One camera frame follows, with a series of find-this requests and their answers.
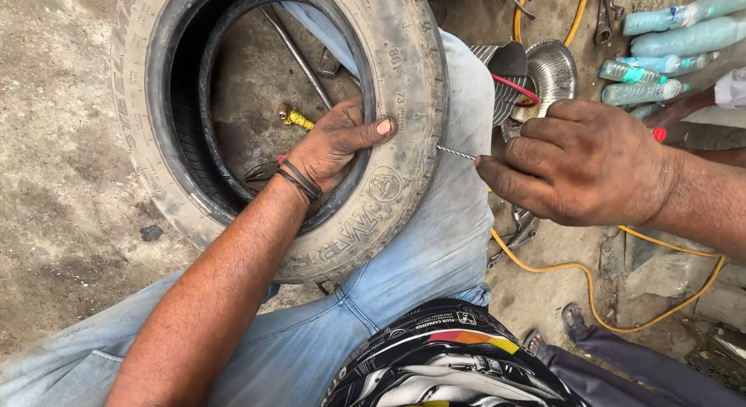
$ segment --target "dirty ground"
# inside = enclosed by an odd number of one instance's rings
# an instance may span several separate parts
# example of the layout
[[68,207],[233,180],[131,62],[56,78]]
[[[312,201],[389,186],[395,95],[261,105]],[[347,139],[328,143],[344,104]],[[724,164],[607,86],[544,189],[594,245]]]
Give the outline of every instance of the dirty ground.
[[[0,294],[0,362],[188,267],[199,254],[150,202],[117,137],[107,59],[115,1],[0,3],[0,288],[4,289]],[[525,46],[548,38],[564,40],[578,1],[527,4],[539,18],[523,18]],[[690,1],[617,3],[632,12]],[[512,37],[514,5],[505,0],[431,3],[436,17],[446,11],[442,28],[468,44]],[[580,74],[581,98],[598,99],[603,87],[595,75],[598,66],[606,58],[623,54],[627,46],[618,32],[608,45],[592,42],[597,9],[598,0],[589,0],[570,46]],[[216,129],[228,164],[236,171],[286,152],[303,135],[302,130],[287,130],[277,122],[279,102],[289,101],[310,119],[322,114],[321,103],[289,53],[255,13],[229,31],[216,76]],[[319,42],[294,21],[284,21],[315,66],[321,53]],[[705,68],[698,75],[701,84],[691,80],[694,88],[705,87],[722,74],[721,63],[742,66],[729,56],[723,53],[717,66]],[[324,81],[324,86],[334,102],[354,94],[347,80]],[[275,139],[267,145],[269,137]],[[496,228],[508,232],[512,227],[509,205],[496,196],[490,199],[498,217]],[[153,225],[163,234],[145,242],[140,230]],[[601,243],[613,233],[542,221],[536,242],[518,255],[533,266],[569,261],[590,266],[599,278],[596,300],[602,317],[619,326],[632,326],[664,311],[671,300],[650,295],[634,303],[618,303],[618,282],[599,274]],[[587,311],[586,282],[580,270],[535,274],[503,260],[488,272],[487,281],[494,290],[490,312],[518,336],[539,327],[549,343],[571,349],[559,314],[573,301]],[[284,286],[263,311],[321,296],[314,284]],[[681,318],[675,315],[629,338],[681,359],[697,344]]]

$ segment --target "sandal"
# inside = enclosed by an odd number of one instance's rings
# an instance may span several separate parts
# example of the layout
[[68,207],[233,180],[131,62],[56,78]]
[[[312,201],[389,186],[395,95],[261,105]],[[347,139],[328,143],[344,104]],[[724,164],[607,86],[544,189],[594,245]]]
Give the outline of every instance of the sandal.
[[[577,304],[573,302],[565,306],[565,309],[562,310],[562,323],[565,325],[565,333],[567,333],[567,336],[570,336],[570,333],[586,325],[583,315],[575,315],[572,313],[572,308],[576,306]],[[572,315],[572,318],[574,319],[572,325],[567,324],[567,314]]]
[[[532,352],[530,348],[531,341],[534,338],[536,338],[535,344],[537,345],[536,353]],[[526,348],[526,351],[528,353],[531,353],[532,355],[534,355],[534,357],[536,357],[538,360],[542,362],[544,362],[544,359],[549,355],[549,346],[544,341],[542,336],[539,335],[538,329],[531,330],[531,332],[528,333],[528,336],[526,336],[526,339],[523,340],[523,346]]]

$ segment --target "red wire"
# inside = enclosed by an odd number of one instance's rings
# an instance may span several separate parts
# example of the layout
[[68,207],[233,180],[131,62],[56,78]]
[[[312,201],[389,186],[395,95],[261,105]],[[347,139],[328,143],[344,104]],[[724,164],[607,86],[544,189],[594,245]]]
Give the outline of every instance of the red wire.
[[524,87],[522,87],[520,85],[516,85],[513,82],[511,82],[510,80],[508,80],[506,78],[502,78],[500,76],[497,76],[494,73],[492,73],[492,79],[495,79],[496,81],[500,82],[501,84],[505,85],[506,87],[513,88],[513,89],[517,90],[518,92],[522,93],[523,95],[527,96],[528,98],[530,98],[533,101],[533,102],[530,102],[528,104],[525,104],[523,102],[517,102],[516,103],[517,107],[531,108],[531,107],[535,107],[536,105],[539,105],[539,97],[537,97],[535,93],[529,91],[528,89],[526,89],[526,88],[524,88]]

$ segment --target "white cloth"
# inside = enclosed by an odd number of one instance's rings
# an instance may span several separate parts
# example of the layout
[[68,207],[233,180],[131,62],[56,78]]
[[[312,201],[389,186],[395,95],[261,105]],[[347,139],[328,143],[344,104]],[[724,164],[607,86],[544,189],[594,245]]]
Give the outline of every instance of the white cloth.
[[746,107],[746,67],[731,70],[715,84],[715,104],[738,110]]

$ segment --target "drill bit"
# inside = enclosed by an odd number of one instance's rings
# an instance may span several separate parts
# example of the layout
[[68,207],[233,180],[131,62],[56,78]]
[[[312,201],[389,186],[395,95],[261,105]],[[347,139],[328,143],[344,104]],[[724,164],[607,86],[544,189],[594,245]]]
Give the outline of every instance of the drill bit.
[[450,152],[452,154],[456,154],[458,156],[465,157],[466,159],[471,159],[472,161],[476,161],[477,160],[476,157],[473,157],[470,154],[465,154],[465,153],[461,153],[461,152],[458,152],[458,151],[454,151],[453,149],[449,149],[449,148],[446,148],[446,147],[441,146],[441,145],[435,145],[435,147],[438,148],[438,149],[440,149],[440,150],[442,150],[442,151]]

